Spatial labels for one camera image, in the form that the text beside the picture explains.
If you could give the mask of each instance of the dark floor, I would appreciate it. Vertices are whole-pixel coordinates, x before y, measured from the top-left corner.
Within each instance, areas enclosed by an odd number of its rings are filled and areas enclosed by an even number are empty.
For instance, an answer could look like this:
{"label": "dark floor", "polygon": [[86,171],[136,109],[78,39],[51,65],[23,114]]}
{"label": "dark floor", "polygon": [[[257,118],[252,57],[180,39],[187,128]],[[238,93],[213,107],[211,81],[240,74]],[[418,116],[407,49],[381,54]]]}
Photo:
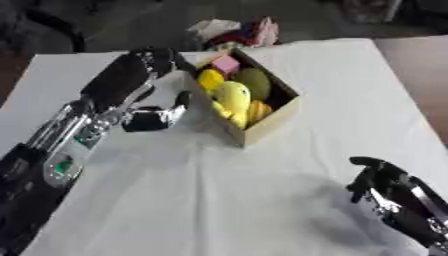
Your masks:
{"label": "dark floor", "polygon": [[[144,45],[182,50],[184,31],[210,18],[248,21],[265,15],[280,24],[283,42],[341,37],[406,37],[430,35],[430,29],[403,25],[349,22],[334,3],[318,0],[106,0],[91,15],[88,0],[45,0],[44,9],[75,23],[84,32],[89,52],[126,50]],[[43,32],[39,51],[67,52],[61,36]]]}

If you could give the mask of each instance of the open box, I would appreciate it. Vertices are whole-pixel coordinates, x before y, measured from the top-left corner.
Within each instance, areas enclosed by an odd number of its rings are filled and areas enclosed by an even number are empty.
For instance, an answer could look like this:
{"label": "open box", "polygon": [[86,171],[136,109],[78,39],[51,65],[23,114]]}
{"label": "open box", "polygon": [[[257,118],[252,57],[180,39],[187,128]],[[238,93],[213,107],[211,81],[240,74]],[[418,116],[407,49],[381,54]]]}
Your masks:
{"label": "open box", "polygon": [[[233,122],[222,117],[216,110],[213,109],[214,118],[219,126],[223,127],[225,131],[235,139],[239,146],[246,147],[254,144],[259,139],[285,123],[297,110],[299,94],[239,49],[232,49],[230,51],[217,53],[216,56],[213,56],[201,64],[196,65],[197,73],[195,78],[197,78],[204,69],[210,68],[211,62],[225,54],[228,54],[232,58],[236,59],[240,63],[240,68],[253,67],[262,70],[271,83],[271,94],[265,103],[272,107],[273,113],[257,123],[246,127],[244,130],[238,128],[238,126],[236,126]],[[212,107],[212,98],[206,93],[205,89],[201,85],[197,85],[201,88],[198,90],[200,92],[200,97],[207,102],[207,105]]]}

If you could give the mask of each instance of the metal robotic hand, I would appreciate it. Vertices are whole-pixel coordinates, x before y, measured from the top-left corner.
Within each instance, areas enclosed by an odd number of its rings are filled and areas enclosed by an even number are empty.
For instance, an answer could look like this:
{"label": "metal robotic hand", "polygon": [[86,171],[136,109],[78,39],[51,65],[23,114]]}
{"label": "metal robotic hand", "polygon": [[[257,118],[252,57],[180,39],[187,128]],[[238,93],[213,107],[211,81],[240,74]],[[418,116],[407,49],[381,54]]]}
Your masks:
{"label": "metal robotic hand", "polygon": [[365,166],[347,186],[352,203],[365,199],[389,227],[429,249],[429,255],[448,255],[448,205],[426,183],[397,166],[370,157],[352,157]]}
{"label": "metal robotic hand", "polygon": [[146,48],[119,56],[31,137],[0,159],[0,255],[19,255],[70,191],[99,143],[122,126],[127,132],[171,127],[188,109],[190,93],[168,109],[136,108],[152,81],[195,68],[171,49]]}

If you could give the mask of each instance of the white tablecloth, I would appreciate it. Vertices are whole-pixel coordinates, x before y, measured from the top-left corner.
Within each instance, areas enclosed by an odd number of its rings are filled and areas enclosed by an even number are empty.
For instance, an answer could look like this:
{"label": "white tablecloth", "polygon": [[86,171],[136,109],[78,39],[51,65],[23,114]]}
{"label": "white tablecloth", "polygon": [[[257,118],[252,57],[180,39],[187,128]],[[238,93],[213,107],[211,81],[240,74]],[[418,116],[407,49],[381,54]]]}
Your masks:
{"label": "white tablecloth", "polygon": [[[24,255],[425,255],[344,188],[360,171],[348,158],[371,156],[448,199],[446,150],[375,45],[298,42],[249,55],[301,93],[291,121],[245,150],[198,108],[169,131],[115,130]],[[0,154],[116,56],[35,57],[0,111]],[[169,105],[182,81],[167,78],[149,101]]]}

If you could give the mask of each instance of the silver robotic arm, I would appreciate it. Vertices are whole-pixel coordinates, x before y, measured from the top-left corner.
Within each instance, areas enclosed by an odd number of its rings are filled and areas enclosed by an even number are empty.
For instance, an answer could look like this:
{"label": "silver robotic arm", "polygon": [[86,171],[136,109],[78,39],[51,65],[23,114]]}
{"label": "silver robotic arm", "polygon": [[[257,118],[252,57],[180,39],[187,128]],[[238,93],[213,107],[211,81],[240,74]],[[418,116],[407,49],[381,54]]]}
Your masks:
{"label": "silver robotic arm", "polygon": [[352,203],[366,200],[389,227],[428,248],[430,256],[448,255],[448,205],[426,183],[397,166],[370,157],[352,157],[365,166],[347,186]]}
{"label": "silver robotic arm", "polygon": [[170,49],[121,55],[93,79],[78,100],[62,107],[26,143],[0,159],[0,255],[19,255],[48,221],[108,132],[167,129],[187,111],[190,93],[168,109],[134,107],[155,90],[152,81],[175,69],[195,72]]}

